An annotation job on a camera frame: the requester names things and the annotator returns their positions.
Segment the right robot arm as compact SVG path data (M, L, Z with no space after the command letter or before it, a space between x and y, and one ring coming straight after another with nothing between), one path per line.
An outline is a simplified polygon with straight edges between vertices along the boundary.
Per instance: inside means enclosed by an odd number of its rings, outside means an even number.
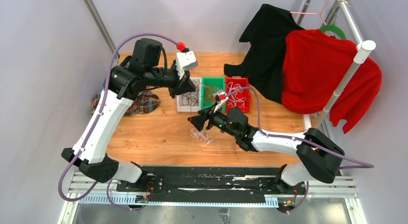
M298 157L297 163L282 165L276 175L275 187L283 194L302 181L333 183L344 155L335 142L316 128L292 134L262 131L250 125L248 117L239 108L233 108L227 114L206 108L188 121L198 131L217 127L234 137L235 143L244 151L278 152Z

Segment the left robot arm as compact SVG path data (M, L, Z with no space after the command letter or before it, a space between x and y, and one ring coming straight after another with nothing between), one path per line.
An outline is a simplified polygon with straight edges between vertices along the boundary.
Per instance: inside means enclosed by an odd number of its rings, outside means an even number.
M147 178L142 169L109 157L106 149L125 112L148 87L168 88L172 98L195 91L189 73L198 66L195 54L182 43L177 49L173 64L159 67L162 43L148 38L137 40L133 54L111 69L109 85L102 90L89 124L77 143L62 151L62 158L99 183L116 179L129 182L136 192L143 191Z

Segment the white plastic bin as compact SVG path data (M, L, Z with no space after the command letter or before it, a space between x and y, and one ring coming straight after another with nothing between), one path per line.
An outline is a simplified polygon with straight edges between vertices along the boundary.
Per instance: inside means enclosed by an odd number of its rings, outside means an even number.
M196 92L176 96L178 112L197 112L201 110L201 77L191 77L196 85Z

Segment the green plastic bin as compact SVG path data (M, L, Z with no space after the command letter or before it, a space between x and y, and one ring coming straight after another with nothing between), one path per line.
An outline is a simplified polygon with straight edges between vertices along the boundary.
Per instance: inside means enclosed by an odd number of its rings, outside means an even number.
M213 94L219 90L225 91L225 86L223 77L202 77L201 109L212 106L216 102Z

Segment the plaid flannel shirt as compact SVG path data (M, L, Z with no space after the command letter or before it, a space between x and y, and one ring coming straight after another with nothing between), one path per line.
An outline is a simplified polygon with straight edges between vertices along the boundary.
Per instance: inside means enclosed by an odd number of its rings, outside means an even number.
M161 104L159 97L147 90L141 92L137 99L132 103L132 105L124 113L125 116L133 116L137 114L148 114L156 110Z

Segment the red plastic bin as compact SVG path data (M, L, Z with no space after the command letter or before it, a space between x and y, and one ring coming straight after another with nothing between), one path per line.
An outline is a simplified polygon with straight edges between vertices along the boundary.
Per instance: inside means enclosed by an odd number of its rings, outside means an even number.
M226 93L234 92L242 87L249 86L248 78L241 77L226 77ZM249 89L239 90L234 95L229 96L228 101L226 102L226 111L233 108L240 108L244 113L250 111L251 105L251 93Z

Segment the black t-shirt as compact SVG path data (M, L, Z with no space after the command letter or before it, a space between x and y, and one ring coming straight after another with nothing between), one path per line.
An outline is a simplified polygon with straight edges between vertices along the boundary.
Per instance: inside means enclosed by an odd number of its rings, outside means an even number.
M262 4L239 38L250 43L249 51L241 64L224 64L224 74L248 78L265 98L282 103L286 37L296 30L303 28L288 10Z

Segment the red sweater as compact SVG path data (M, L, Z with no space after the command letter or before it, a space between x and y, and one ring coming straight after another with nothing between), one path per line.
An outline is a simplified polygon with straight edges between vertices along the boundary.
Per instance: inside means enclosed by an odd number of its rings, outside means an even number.
M338 40L318 29L295 30L286 37L283 63L283 106L295 113L319 112L328 102L357 53L350 40ZM353 75L330 110L337 126L345 120L348 133L370 108L382 85L382 71L368 58Z

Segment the green hanger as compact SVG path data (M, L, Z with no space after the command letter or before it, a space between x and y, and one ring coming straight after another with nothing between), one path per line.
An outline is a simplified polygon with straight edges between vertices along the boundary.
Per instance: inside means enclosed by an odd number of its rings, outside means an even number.
M346 37L345 33L343 32L343 30L341 28L339 28L338 26L333 25L333 24L323 25L323 26L321 26L319 28L319 31L321 31L321 32L329 31L329 32L335 33L337 36L339 36L340 39L347 40L347 37Z

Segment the white clothes rack pole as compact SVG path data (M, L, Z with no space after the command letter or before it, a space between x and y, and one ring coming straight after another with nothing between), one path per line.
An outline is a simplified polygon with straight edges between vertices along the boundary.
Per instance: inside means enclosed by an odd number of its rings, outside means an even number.
M331 108L339 99L345 87L350 82L351 78L355 75L359 67L367 60L367 58L369 57L371 52L375 50L375 48L376 43L372 40L363 41L356 46L357 53L353 58L353 62L351 63L349 69L343 76L336 89L333 91L326 105L323 107L323 110L319 113L318 118L315 120L315 124L312 126L313 128L318 128L323 123L325 117L329 114Z

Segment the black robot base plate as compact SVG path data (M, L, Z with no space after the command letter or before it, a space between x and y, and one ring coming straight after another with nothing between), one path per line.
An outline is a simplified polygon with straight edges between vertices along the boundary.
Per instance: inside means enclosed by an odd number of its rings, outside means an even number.
M303 182L281 192L278 167L144 166L141 182L120 181L118 192L149 195L157 202L263 203L266 195L300 199Z

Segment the aluminium frame rail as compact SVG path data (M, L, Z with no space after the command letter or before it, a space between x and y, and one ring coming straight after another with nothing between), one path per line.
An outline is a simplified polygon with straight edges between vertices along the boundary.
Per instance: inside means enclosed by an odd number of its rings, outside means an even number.
M88 12L90 13L97 29L99 30L104 42L106 43L108 49L114 53L116 45L114 44L113 39L111 38L93 0L83 0Z

